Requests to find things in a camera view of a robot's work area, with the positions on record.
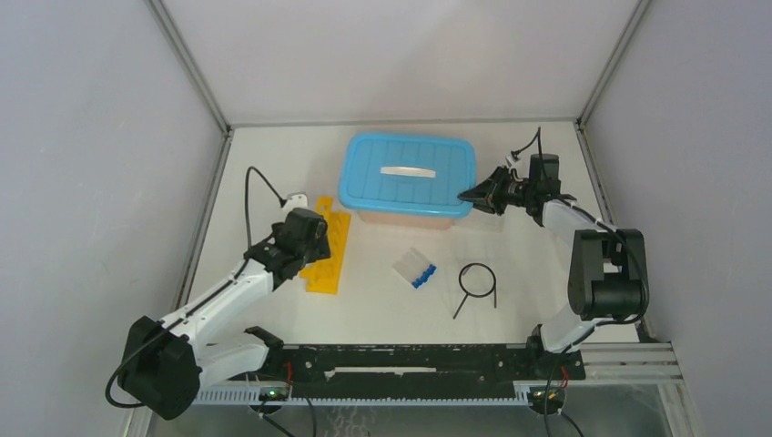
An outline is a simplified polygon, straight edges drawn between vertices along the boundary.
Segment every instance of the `white handle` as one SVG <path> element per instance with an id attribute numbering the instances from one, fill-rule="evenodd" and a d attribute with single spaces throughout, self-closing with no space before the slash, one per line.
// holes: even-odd
<path id="1" fill-rule="evenodd" d="M 416 178 L 436 178 L 437 172 L 428 168 L 417 167 L 381 167 L 382 175 L 413 176 Z"/>

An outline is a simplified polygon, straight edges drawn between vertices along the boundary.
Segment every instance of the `black cable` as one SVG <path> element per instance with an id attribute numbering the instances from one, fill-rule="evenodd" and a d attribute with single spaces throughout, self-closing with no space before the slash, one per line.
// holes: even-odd
<path id="1" fill-rule="evenodd" d="M 266 183 L 268 188 L 270 188 L 271 191 L 273 191 L 273 194 L 276 196 L 276 198 L 279 200 L 279 204 L 284 207 L 284 205 L 287 204 L 287 200 L 285 198 L 282 198 L 279 195 L 279 192 L 276 191 L 276 189 L 270 185 L 270 182 L 268 182 L 268 179 L 262 174 L 260 170 L 258 170 L 254 166 L 249 166 L 247 168 L 247 174 L 244 175 L 244 216 L 247 221 L 247 249 L 252 247 L 252 227 L 249 224 L 249 175 L 252 174 L 252 171 L 258 174 L 260 178 L 263 179 L 263 182 Z"/>
<path id="2" fill-rule="evenodd" d="M 550 384 L 553 382 L 553 373 L 557 370 L 558 364 L 565 358 L 565 355 L 572 347 L 573 345 L 568 345 L 560 352 L 560 354 L 558 354 L 553 364 L 553 368 L 550 370 L 550 376 L 547 377 L 547 384 L 544 386 L 544 428 L 547 430 L 547 435 L 549 437 L 553 437 L 553 433 L 550 431 L 550 422 L 547 420 L 549 417 L 547 414 L 547 406 L 550 403 Z"/>
<path id="3" fill-rule="evenodd" d="M 158 339 L 161 338 L 165 333 L 169 332 L 170 330 L 173 330 L 175 327 L 177 327 L 178 324 L 182 323 L 182 319 L 177 319 L 172 324 L 164 328 L 161 332 L 154 335 L 150 340 L 145 341 L 142 343 L 134 352 L 132 352 L 125 360 L 121 361 L 121 363 L 118 365 L 115 371 L 113 371 L 113 374 L 110 375 L 110 379 L 107 380 L 107 386 L 105 387 L 105 399 L 107 399 L 107 403 L 110 405 L 116 407 L 116 408 L 123 408 L 123 409 L 131 409 L 131 408 L 139 408 L 144 407 L 145 404 L 142 402 L 137 403 L 123 403 L 116 401 L 113 398 L 113 395 L 111 393 L 113 388 L 113 383 L 116 381 L 118 374 L 124 370 L 124 368 L 132 361 L 134 360 L 137 355 L 139 355 L 140 352 L 142 352 L 145 348 L 156 342 Z"/>
<path id="4" fill-rule="evenodd" d="M 483 269 L 488 270 L 489 273 L 491 273 L 491 277 L 493 278 L 493 285 L 491 285 L 491 289 L 484 292 L 483 294 L 474 294 L 471 293 L 466 289 L 466 287 L 463 286 L 463 275 L 466 274 L 466 272 L 471 269 L 474 266 L 480 266 Z M 461 301 L 461 305 L 459 305 L 459 308 L 456 310 L 455 314 L 453 314 L 453 319 L 456 320 L 456 317 L 458 317 L 458 313 L 461 312 L 461 308 L 463 307 L 463 304 L 466 303 L 467 298 L 470 296 L 473 298 L 485 298 L 487 296 L 490 296 L 491 293 L 493 293 L 493 308 L 496 308 L 496 274 L 493 273 L 493 270 L 491 270 L 490 267 L 486 266 L 485 264 L 482 264 L 481 262 L 471 262 L 461 268 L 461 271 L 459 271 L 459 287 L 461 287 L 461 290 L 464 292 L 463 299 Z"/>
<path id="5" fill-rule="evenodd" d="M 630 320 L 606 320 L 601 321 L 597 325 L 597 327 L 605 326 L 605 325 L 630 325 L 633 323 L 636 323 L 640 321 L 645 315 L 646 311 L 649 308 L 649 284 L 648 280 L 645 278 L 644 270 L 641 268 L 641 264 L 638 262 L 638 258 L 635 256 L 634 252 L 630 250 L 629 246 L 627 246 L 627 242 L 625 239 L 623 239 L 619 234 L 616 233 L 615 230 L 611 229 L 608 225 L 603 223 L 600 219 L 597 219 L 593 217 L 592 214 L 584 210 L 583 208 L 580 208 L 578 205 L 575 205 L 573 203 L 569 203 L 564 198 L 560 196 L 559 193 L 555 193 L 555 190 L 553 189 L 551 179 L 547 177 L 547 169 L 544 167 L 544 156 L 542 151 L 542 127 L 539 126 L 536 129 L 536 135 L 533 136 L 533 139 L 531 142 L 536 141 L 536 147 L 539 150 L 539 163 L 541 166 L 542 174 L 544 175 L 544 180 L 546 180 L 547 188 L 550 191 L 550 195 L 555 198 L 556 200 L 559 200 L 564 205 L 566 205 L 568 208 L 571 208 L 575 211 L 578 211 L 580 214 L 584 215 L 586 218 L 588 218 L 590 221 L 592 221 L 595 225 L 598 226 L 598 228 L 601 228 L 605 230 L 609 235 L 614 237 L 617 243 L 619 243 L 620 246 L 622 246 L 622 249 L 625 250 L 625 252 L 630 256 L 630 260 L 633 261 L 633 265 L 635 267 L 635 271 L 638 272 L 638 277 L 641 279 L 641 288 L 643 289 L 643 296 L 641 297 L 641 307 L 638 311 L 638 314 L 635 315 Z"/>
<path id="6" fill-rule="evenodd" d="M 251 229 L 251 227 L 249 225 L 249 175 L 251 174 L 252 171 L 256 172 L 263 179 L 263 181 L 266 183 L 266 185 L 268 185 L 268 188 L 270 188 L 270 190 L 273 191 L 273 194 L 276 195 L 276 197 L 279 199 L 279 204 L 282 207 L 287 203 L 287 200 L 282 198 L 279 195 L 279 193 L 276 191 L 276 189 L 272 185 L 270 185 L 270 182 L 268 182 L 268 180 L 260 172 L 260 170 L 258 170 L 255 167 L 252 167 L 252 166 L 247 168 L 247 174 L 246 174 L 245 180 L 244 180 L 244 216 L 245 216 L 245 220 L 247 221 L 247 242 L 249 244 L 247 249 L 252 247 L 252 229 Z M 267 241 L 267 240 L 271 239 L 272 237 L 273 237 L 273 234 L 271 233 L 270 235 L 268 235 L 267 238 L 263 239 L 262 241 Z M 215 299 L 223 290 L 225 290 L 227 287 L 229 287 L 231 284 L 233 284 L 233 281 L 236 280 L 239 276 L 241 276 L 241 273 L 244 272 L 244 269 L 247 267 L 247 264 L 249 264 L 249 260 L 248 259 L 244 259 L 244 263 L 241 264 L 241 267 L 239 268 L 239 270 L 237 270 L 236 274 L 233 275 L 233 279 L 227 280 L 223 285 L 221 285 L 217 290 L 215 290 L 212 294 L 210 294 L 206 299 L 202 300 L 201 302 L 198 303 L 198 305 L 196 305 L 195 307 L 190 309 L 188 312 L 186 312 L 185 313 L 185 317 L 189 318 L 196 311 L 201 309 L 204 305 L 206 305 L 207 303 L 209 303 L 210 301 Z M 112 405 L 112 406 L 114 406 L 116 408 L 122 408 L 122 409 L 132 409 L 132 408 L 139 408 L 139 407 L 144 407 L 145 406 L 145 404 L 142 403 L 142 402 L 123 403 L 123 402 L 116 401 L 113 398 L 113 395 L 111 393 L 112 388 L 113 388 L 113 384 L 115 383 L 115 381 L 116 381 L 116 379 L 118 377 L 118 374 L 122 370 L 124 370 L 124 368 L 126 368 L 126 366 L 128 365 L 128 363 L 130 361 L 134 360 L 137 357 L 137 355 L 142 353 L 148 346 L 150 346 L 153 342 L 155 342 L 156 340 L 161 338 L 161 336 L 164 335 L 164 333 L 169 332 L 169 331 L 173 330 L 175 327 L 177 327 L 177 325 L 179 323 L 181 323 L 182 321 L 183 321 L 183 319 L 177 319 L 174 323 L 170 324 L 168 327 L 166 327 L 161 332 L 159 332 L 158 335 L 155 335 L 150 340 L 145 341 L 144 343 L 142 343 L 125 360 L 121 361 L 121 363 L 118 365 L 118 367 L 115 369 L 115 371 L 113 371 L 113 374 L 110 375 L 110 378 L 107 380 L 107 386 L 105 388 L 105 399 L 107 399 L 107 403 L 109 403 L 110 405 Z"/>
<path id="7" fill-rule="evenodd" d="M 584 433 L 579 428 L 579 425 L 577 425 L 576 422 L 574 422 L 574 419 L 568 417 L 568 414 L 566 414 L 564 412 L 560 412 L 560 415 L 563 416 L 569 423 L 571 423 L 571 425 L 574 427 L 576 432 L 579 432 L 579 437 L 584 437 Z"/>
<path id="8" fill-rule="evenodd" d="M 314 410 L 314 408 L 313 408 L 313 404 L 311 403 L 311 399 L 309 399 L 308 396 L 305 396 L 302 393 L 300 393 L 300 390 L 298 390 L 298 387 L 295 386 L 294 382 L 287 381 L 285 379 L 278 378 L 278 377 L 273 376 L 273 375 L 268 375 L 267 373 L 260 373 L 258 371 L 251 371 L 250 374 L 253 374 L 253 375 L 255 375 L 255 376 L 259 377 L 259 378 L 264 378 L 266 380 L 282 381 L 285 384 L 287 384 L 287 385 L 292 387 L 292 392 L 293 393 L 296 391 L 301 398 L 305 399 L 306 403 L 309 405 L 309 410 L 311 411 L 311 422 L 313 422 L 313 437 L 316 437 L 316 429 L 317 429 L 316 410 Z"/>
<path id="9" fill-rule="evenodd" d="M 265 403 L 266 402 L 263 401 L 263 403 L 258 407 L 258 413 L 260 415 L 260 419 L 268 422 L 271 426 L 279 430 L 282 434 L 286 435 L 287 437 L 295 437 L 294 435 L 292 435 L 292 432 L 287 431 L 287 429 L 285 429 L 283 426 L 279 425 L 276 421 L 274 421 L 273 419 L 265 415 L 265 413 L 260 411 L 265 405 Z"/>
<path id="10" fill-rule="evenodd" d="M 534 135 L 533 138 L 531 138 L 531 141 L 529 141 L 528 144 L 525 145 L 525 147 L 521 148 L 520 150 L 515 150 L 514 152 L 512 152 L 513 157 L 517 157 L 518 155 L 523 153 L 528 147 L 532 146 L 533 142 L 536 141 L 538 137 L 541 137 L 541 133 L 542 133 L 542 127 L 539 126 L 539 128 L 536 129 L 536 135 Z"/>

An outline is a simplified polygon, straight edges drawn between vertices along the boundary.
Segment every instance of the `red wire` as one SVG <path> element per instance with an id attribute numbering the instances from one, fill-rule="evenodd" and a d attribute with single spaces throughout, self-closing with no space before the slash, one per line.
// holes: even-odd
<path id="1" fill-rule="evenodd" d="M 284 367 L 287 368 L 287 381 L 292 382 L 292 362 L 290 361 L 285 362 Z"/>
<path id="2" fill-rule="evenodd" d="M 568 371 L 565 369 L 565 366 L 561 366 L 560 370 L 563 373 L 563 380 L 560 382 L 560 388 L 566 389 L 568 387 L 568 381 L 570 380 Z"/>

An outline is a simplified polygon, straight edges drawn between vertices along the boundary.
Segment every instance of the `blue lid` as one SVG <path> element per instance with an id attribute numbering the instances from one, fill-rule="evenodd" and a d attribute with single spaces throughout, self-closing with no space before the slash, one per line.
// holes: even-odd
<path id="1" fill-rule="evenodd" d="M 474 149 L 457 138 L 359 134 L 351 139 L 338 187 L 351 209 L 461 218 L 472 203 L 458 199 L 474 187 Z"/>

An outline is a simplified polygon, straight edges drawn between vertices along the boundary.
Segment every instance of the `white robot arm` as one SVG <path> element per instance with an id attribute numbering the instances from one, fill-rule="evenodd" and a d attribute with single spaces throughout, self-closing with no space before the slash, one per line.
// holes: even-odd
<path id="1" fill-rule="evenodd" d="M 541 141 L 538 132 L 536 139 Z M 604 224 L 579 208 L 574 198 L 560 194 L 558 157 L 542 154 L 540 143 L 539 148 L 540 153 L 531 156 L 528 178 L 500 166 L 459 199 L 489 214 L 502 215 L 507 206 L 524 208 L 539 226 L 572 248 L 568 304 L 537 326 L 529 339 L 542 351 L 567 353 L 578 350 L 595 327 L 643 318 L 648 307 L 644 237 L 636 229 Z M 512 161 L 516 158 L 513 152 Z M 615 268 L 606 271 L 606 265 Z"/>
<path id="2" fill-rule="evenodd" d="M 187 409 L 200 389 L 259 370 L 269 352 L 266 341 L 278 340 L 266 331 L 250 328 L 224 342 L 209 341 L 254 301 L 307 264 L 329 257 L 327 222 L 316 212 L 294 208 L 219 284 L 160 320 L 146 316 L 132 325 L 124 359 L 107 385 L 107 400 L 124 408 L 146 405 L 169 420 Z M 113 400 L 115 380 L 141 403 Z"/>

